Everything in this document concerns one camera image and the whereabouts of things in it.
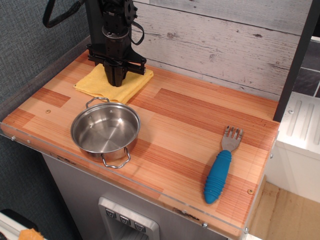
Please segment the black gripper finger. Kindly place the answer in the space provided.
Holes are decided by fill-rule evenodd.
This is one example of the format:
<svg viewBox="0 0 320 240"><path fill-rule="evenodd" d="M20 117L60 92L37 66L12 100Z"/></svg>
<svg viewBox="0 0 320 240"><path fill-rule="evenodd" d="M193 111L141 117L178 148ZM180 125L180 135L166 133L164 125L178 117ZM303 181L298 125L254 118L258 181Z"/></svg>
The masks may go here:
<svg viewBox="0 0 320 240"><path fill-rule="evenodd" d="M116 86L115 66L110 65L107 62L104 62L103 66L104 66L104 71L105 71L108 83L115 87Z"/></svg>
<svg viewBox="0 0 320 240"><path fill-rule="evenodd" d="M126 78L128 68L126 66L117 66L115 68L115 86L120 87L123 80Z"/></svg>

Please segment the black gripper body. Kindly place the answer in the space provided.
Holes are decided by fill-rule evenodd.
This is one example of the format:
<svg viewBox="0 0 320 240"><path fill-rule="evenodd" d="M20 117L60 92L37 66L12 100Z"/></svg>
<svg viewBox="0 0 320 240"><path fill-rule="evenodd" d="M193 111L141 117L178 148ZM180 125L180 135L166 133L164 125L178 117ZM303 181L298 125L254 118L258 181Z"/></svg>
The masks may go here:
<svg viewBox="0 0 320 240"><path fill-rule="evenodd" d="M88 59L98 64L108 63L116 67L127 67L128 72L144 75L146 71L145 64L147 60L135 52L132 48L132 42L128 33L122 35L115 35L106 33L105 53L93 50L87 47L89 54Z"/></svg>

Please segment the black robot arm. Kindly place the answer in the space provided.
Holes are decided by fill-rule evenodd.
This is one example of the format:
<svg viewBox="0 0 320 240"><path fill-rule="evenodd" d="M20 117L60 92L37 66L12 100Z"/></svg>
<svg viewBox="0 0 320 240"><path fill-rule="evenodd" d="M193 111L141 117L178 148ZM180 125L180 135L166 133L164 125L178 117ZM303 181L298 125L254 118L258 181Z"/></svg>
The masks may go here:
<svg viewBox="0 0 320 240"><path fill-rule="evenodd" d="M135 52L132 27L144 29L135 22L137 8L132 0L89 0L85 4L90 40L88 59L101 64L110 85L120 87L127 72L143 75L147 60Z"/></svg>

